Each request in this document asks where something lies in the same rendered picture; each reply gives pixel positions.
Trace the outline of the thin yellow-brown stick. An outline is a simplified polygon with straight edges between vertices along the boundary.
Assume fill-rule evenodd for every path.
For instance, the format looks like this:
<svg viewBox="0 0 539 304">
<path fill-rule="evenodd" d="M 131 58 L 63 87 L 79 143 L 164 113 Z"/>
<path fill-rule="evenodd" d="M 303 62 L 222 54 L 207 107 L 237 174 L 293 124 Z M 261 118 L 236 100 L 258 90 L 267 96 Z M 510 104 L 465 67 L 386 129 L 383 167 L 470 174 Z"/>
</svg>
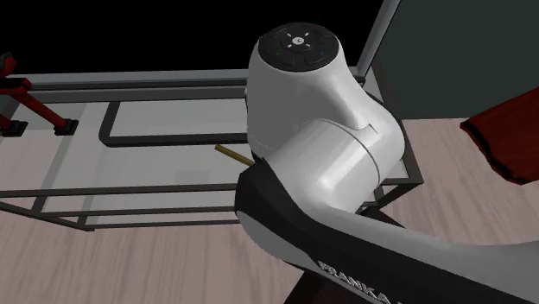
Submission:
<svg viewBox="0 0 539 304">
<path fill-rule="evenodd" d="M 233 160 L 235 161 L 238 161 L 238 162 L 241 162 L 243 163 L 244 165 L 246 166 L 252 166 L 255 164 L 255 162 L 249 158 L 247 158 L 246 156 L 243 156 L 243 155 L 240 155 L 239 153 L 231 150 L 231 149 L 228 149 L 220 144 L 217 144 L 215 147 L 214 147 L 218 152 L 222 153 L 223 155 L 226 155 L 230 158 L 232 158 Z"/>
</svg>

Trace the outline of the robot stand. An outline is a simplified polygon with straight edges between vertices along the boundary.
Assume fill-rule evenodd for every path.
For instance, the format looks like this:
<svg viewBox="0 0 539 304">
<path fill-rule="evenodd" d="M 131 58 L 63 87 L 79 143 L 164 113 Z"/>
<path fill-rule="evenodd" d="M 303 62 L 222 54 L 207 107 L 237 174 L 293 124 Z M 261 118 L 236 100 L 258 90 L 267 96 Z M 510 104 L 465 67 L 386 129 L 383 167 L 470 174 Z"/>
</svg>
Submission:
<svg viewBox="0 0 539 304">
<path fill-rule="evenodd" d="M 371 304 L 334 282 L 306 271 L 283 304 Z"/>
</svg>

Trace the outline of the dark red upholstered furniture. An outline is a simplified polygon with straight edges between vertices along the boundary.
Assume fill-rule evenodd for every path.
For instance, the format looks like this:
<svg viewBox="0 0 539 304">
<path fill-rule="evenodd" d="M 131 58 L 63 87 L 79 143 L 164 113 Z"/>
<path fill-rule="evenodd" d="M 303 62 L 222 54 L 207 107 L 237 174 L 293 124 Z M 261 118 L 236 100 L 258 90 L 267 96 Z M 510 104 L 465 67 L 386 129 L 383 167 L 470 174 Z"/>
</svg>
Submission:
<svg viewBox="0 0 539 304">
<path fill-rule="evenodd" d="M 517 185 L 539 181 L 539 86 L 468 118 L 460 128 L 499 176 Z"/>
</svg>

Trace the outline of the red lamp with black feet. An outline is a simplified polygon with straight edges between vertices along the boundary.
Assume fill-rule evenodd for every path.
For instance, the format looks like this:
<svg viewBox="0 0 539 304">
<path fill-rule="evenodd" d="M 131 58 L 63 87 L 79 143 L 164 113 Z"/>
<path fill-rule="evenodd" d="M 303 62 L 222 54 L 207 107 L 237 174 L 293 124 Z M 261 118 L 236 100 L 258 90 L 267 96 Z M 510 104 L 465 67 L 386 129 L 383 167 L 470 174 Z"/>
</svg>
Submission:
<svg viewBox="0 0 539 304">
<path fill-rule="evenodd" d="M 64 118 L 45 106 L 29 94 L 31 82 L 26 78 L 9 78 L 17 66 L 11 52 L 0 55 L 0 96 L 10 96 L 21 105 L 42 117 L 54 126 L 56 136 L 72 136 L 78 127 L 76 119 Z M 28 126 L 28 122 L 12 120 L 0 114 L 0 136 L 19 137 Z"/>
</svg>

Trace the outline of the glass table with dark frame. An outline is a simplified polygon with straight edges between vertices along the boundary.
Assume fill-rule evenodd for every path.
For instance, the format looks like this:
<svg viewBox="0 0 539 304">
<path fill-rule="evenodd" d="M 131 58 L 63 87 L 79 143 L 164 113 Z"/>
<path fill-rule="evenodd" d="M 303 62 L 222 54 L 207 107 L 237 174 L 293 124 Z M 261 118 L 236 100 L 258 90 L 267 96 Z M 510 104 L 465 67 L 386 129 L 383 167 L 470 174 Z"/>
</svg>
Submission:
<svg viewBox="0 0 539 304">
<path fill-rule="evenodd" d="M 0 114 L 23 121 L 0 133 L 0 211 L 82 231 L 229 225 L 250 154 L 245 70 L 34 74 L 32 95 L 78 124 L 58 136 L 8 96 Z"/>
</svg>

